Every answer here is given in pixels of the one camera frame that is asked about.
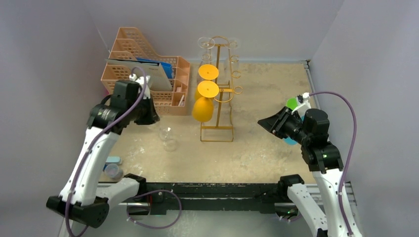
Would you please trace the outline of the yellow plastic goblet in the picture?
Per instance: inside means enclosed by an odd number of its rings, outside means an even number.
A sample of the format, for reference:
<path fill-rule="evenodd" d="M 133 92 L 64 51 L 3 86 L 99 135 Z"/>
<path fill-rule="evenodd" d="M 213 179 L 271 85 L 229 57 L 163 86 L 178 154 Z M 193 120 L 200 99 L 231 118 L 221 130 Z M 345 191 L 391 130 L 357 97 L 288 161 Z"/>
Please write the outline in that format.
<path fill-rule="evenodd" d="M 219 93 L 219 87 L 215 79 L 219 76 L 219 70 L 212 64 L 203 64 L 198 69 L 198 82 L 195 92 L 195 100 L 201 97 L 214 98 Z"/>
<path fill-rule="evenodd" d="M 211 81 L 205 80 L 198 84 L 195 93 L 195 104 L 192 110 L 192 116 L 199 122 L 208 122 L 212 119 L 213 99 L 218 95 L 218 85 Z"/>

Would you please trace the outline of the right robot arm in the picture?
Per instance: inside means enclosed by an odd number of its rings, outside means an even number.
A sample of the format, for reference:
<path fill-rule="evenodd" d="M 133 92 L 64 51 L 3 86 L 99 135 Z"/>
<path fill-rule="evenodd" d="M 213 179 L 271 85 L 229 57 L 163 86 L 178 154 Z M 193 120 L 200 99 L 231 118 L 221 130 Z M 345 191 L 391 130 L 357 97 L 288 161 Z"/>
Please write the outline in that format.
<path fill-rule="evenodd" d="M 308 109 L 304 119 L 297 112 L 283 107 L 278 113 L 257 122 L 274 136 L 291 138 L 301 145 L 301 154 L 320 191 L 323 207 L 308 192 L 299 175 L 282 176 L 277 194 L 291 200 L 308 224 L 314 237 L 360 237 L 341 181 L 344 166 L 338 148 L 329 141 L 327 113 Z"/>

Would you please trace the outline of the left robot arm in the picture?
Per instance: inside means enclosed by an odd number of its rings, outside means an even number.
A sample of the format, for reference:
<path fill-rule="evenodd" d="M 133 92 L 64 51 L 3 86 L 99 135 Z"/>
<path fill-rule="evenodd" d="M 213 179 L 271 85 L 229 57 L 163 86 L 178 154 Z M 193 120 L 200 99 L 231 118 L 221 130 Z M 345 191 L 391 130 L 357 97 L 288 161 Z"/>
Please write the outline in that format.
<path fill-rule="evenodd" d="M 90 111 L 84 144 L 76 166 L 59 195 L 50 196 L 46 207 L 55 213 L 98 228 L 109 211 L 132 198 L 141 202 L 147 197 L 146 179 L 127 174 L 115 184 L 98 191 L 98 181 L 106 159 L 122 131 L 131 122 L 152 125 L 160 120 L 147 87 L 148 77 L 118 80 L 114 92 Z"/>

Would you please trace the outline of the green plastic goblet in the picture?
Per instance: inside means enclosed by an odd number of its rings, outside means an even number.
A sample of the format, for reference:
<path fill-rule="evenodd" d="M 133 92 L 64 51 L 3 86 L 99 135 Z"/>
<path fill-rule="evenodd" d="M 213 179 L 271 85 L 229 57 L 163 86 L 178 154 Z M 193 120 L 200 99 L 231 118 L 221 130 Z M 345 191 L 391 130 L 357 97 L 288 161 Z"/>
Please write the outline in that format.
<path fill-rule="evenodd" d="M 287 100 L 286 106 L 291 110 L 296 109 L 300 105 L 300 102 L 297 97 L 293 97 Z"/>

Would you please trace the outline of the blue plastic goblet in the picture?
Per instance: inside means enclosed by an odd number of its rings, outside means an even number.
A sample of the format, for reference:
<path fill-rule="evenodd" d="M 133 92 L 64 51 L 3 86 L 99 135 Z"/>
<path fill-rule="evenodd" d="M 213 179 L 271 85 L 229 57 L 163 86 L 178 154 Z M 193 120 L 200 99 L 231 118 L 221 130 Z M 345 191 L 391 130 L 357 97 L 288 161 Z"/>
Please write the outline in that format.
<path fill-rule="evenodd" d="M 290 115 L 285 121 L 283 130 L 286 135 L 285 142 L 288 145 L 300 144 L 306 136 L 302 122 L 303 120 L 297 114 Z"/>

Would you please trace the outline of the grey paper folder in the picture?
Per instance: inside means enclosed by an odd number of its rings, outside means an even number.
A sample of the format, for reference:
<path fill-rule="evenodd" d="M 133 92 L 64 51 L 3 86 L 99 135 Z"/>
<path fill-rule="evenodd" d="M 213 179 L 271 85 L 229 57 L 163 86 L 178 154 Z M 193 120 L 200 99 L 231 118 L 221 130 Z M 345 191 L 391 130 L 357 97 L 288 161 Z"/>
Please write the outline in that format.
<path fill-rule="evenodd" d="M 110 65 L 120 65 L 128 67 L 128 74 L 131 74 L 131 70 L 134 67 L 141 67 L 146 75 L 150 76 L 151 85 L 149 88 L 152 91 L 173 91 L 169 78 L 162 64 L 159 62 L 151 61 L 133 61 L 133 60 L 121 60 L 121 59 L 106 59 L 106 62 Z"/>

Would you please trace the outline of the blue small container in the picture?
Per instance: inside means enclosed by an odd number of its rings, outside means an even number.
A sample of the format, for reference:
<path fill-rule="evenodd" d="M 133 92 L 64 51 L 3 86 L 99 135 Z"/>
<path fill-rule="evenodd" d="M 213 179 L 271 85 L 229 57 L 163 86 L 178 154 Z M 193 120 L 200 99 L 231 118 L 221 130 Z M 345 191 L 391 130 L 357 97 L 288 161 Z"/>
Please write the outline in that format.
<path fill-rule="evenodd" d="M 123 160 L 121 157 L 119 156 L 109 156 L 107 157 L 104 167 L 103 167 L 103 171 L 106 169 L 106 167 L 110 164 L 116 164 L 116 165 L 121 165 L 123 163 Z"/>

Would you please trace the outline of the small clear plastic cup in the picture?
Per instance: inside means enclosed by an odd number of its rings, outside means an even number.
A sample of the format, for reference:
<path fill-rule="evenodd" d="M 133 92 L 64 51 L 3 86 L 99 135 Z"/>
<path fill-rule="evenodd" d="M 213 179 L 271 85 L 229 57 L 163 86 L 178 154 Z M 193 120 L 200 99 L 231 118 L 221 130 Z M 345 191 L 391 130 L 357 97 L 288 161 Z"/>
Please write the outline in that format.
<path fill-rule="evenodd" d="M 104 173 L 107 177 L 115 180 L 119 180 L 123 177 L 123 170 L 114 163 L 108 164 L 105 169 Z"/>

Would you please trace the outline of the peach plastic file organizer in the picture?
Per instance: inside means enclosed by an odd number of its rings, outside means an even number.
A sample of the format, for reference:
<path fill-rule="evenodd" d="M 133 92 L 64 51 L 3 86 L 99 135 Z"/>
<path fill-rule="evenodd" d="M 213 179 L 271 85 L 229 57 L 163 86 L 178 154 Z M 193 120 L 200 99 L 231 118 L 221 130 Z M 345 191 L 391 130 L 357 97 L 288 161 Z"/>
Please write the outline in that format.
<path fill-rule="evenodd" d="M 150 77 L 147 85 L 158 114 L 188 114 L 190 63 L 181 56 L 159 55 L 137 28 L 120 27 L 101 82 L 113 93 L 116 81 L 128 79 L 132 69 L 139 77 Z"/>

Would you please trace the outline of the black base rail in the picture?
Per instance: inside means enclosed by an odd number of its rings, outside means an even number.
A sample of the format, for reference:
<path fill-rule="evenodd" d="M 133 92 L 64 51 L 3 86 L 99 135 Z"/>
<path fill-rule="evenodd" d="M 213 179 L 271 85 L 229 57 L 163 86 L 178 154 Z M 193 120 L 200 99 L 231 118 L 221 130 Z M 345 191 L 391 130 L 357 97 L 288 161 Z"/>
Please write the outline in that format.
<path fill-rule="evenodd" d="M 128 204 L 144 204 L 152 215 L 169 210 L 256 211 L 293 218 L 297 207 L 281 183 L 147 183 Z"/>

